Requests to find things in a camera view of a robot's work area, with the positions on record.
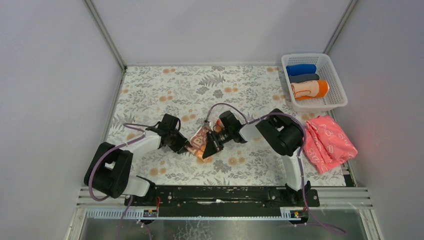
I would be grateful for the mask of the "peach lettered towel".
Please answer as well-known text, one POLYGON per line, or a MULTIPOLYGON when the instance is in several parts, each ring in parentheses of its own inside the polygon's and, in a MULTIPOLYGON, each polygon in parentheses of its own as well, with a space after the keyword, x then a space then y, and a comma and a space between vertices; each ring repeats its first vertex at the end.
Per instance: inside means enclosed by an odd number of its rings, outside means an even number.
POLYGON ((207 143, 207 132, 209 132, 209 130, 209 126, 200 127, 190 139, 190 146, 186 148, 189 153, 193 154, 202 163, 211 163, 213 161, 212 156, 206 158, 203 157, 207 143))

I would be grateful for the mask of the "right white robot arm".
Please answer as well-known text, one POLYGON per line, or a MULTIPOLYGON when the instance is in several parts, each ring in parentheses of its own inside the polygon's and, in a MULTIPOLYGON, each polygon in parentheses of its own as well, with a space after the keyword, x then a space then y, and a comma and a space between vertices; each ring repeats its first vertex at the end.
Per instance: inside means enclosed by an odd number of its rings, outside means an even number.
POLYGON ((231 111, 219 116, 221 130, 206 132, 205 147, 201 157, 211 157, 224 149, 224 144, 233 141, 245 144, 256 137, 262 137, 278 155, 286 174, 285 187, 291 193, 304 197, 311 189, 305 179, 301 153, 306 141, 303 125, 292 115, 278 108, 255 120, 242 124, 231 111))

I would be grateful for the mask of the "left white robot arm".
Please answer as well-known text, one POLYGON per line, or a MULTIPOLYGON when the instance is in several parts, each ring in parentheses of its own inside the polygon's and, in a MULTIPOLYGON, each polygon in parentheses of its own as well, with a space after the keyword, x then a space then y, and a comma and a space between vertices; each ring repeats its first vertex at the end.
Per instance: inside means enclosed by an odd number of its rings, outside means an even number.
POLYGON ((181 120, 167 113, 154 125, 124 123, 123 126, 141 134, 118 145, 101 143, 84 176, 89 195, 97 202, 121 195, 146 197, 155 184, 145 177, 131 175, 133 159, 165 146, 183 154, 191 146, 180 132, 181 120))

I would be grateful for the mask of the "orange cartoon towel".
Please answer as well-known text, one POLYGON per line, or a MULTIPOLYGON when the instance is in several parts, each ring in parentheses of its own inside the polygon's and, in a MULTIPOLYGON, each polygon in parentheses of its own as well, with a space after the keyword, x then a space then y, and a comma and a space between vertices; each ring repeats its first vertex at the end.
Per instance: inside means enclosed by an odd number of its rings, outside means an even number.
POLYGON ((290 84, 295 100, 323 98, 327 95, 330 86, 325 80, 310 80, 290 84))

